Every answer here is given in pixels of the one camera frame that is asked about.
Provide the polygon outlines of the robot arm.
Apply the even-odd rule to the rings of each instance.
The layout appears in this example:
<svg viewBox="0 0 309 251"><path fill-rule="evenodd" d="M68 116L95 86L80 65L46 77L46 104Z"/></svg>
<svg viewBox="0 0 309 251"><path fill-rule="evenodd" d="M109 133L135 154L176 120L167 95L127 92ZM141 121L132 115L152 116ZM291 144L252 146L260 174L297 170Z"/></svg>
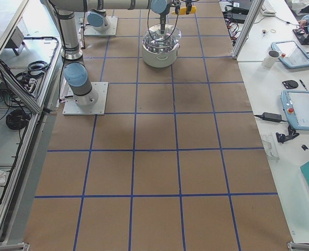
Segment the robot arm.
<svg viewBox="0 0 309 251"><path fill-rule="evenodd" d="M181 7L182 1L98 1L91 7L89 3L83 4L84 12L87 12L87 22L95 28L107 26L106 10L108 9L147 9L160 16L160 33L165 32L166 16L171 8L174 8L175 15L189 15L196 13L194 1L184 1L185 6Z"/></svg>
<svg viewBox="0 0 309 251"><path fill-rule="evenodd" d="M148 9L160 15L160 22L166 23L171 1L49 1L57 19L57 27L63 42L62 57L67 63L63 75L69 84L77 105L86 106L98 101L98 93L90 81L83 64L78 33L75 30L75 12L95 14L107 9Z"/></svg>

